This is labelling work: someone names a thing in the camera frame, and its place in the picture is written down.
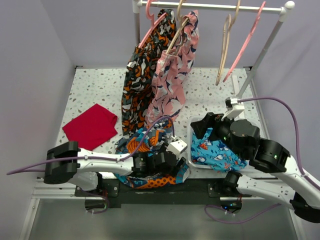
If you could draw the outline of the blue orange patterned shorts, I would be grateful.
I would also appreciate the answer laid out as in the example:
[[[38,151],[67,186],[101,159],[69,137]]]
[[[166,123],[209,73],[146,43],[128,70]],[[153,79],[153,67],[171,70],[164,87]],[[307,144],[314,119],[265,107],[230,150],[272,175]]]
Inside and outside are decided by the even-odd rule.
[[[138,129],[129,138],[121,138],[115,143],[116,154],[131,154],[136,147],[139,146],[140,140],[143,143],[139,146],[138,153],[146,153],[148,157],[152,157],[157,151],[161,149],[173,133],[173,124],[168,119],[162,119],[154,126],[146,126]],[[153,189],[165,186],[182,184],[190,175],[190,169],[184,174],[183,177],[175,177],[171,175],[161,175],[156,173],[147,176],[124,176],[115,174],[114,176],[122,182],[125,186],[133,189]]]

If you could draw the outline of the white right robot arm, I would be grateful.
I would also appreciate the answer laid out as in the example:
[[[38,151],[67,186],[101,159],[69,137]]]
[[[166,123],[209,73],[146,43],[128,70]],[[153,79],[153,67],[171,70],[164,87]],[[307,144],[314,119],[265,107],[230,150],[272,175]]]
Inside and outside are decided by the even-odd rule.
[[[320,222],[320,191],[316,189],[290,152],[280,143],[262,138],[260,129],[246,119],[227,119],[221,114],[209,112],[204,118],[190,124],[198,139],[212,131],[209,140],[221,141],[241,160],[247,160],[254,169],[270,174],[285,183],[276,185],[229,171],[219,188],[230,197],[251,195],[275,201],[293,210],[301,219]]]

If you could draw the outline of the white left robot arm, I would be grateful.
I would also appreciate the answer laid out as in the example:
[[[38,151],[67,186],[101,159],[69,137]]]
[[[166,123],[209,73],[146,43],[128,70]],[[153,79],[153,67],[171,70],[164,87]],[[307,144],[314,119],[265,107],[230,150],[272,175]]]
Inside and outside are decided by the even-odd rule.
[[[190,175],[183,157],[182,140],[161,143],[150,150],[106,154],[79,148],[69,141],[47,152],[44,183],[70,183],[99,196],[104,190],[103,173],[111,173],[133,189],[153,189],[182,184]]]

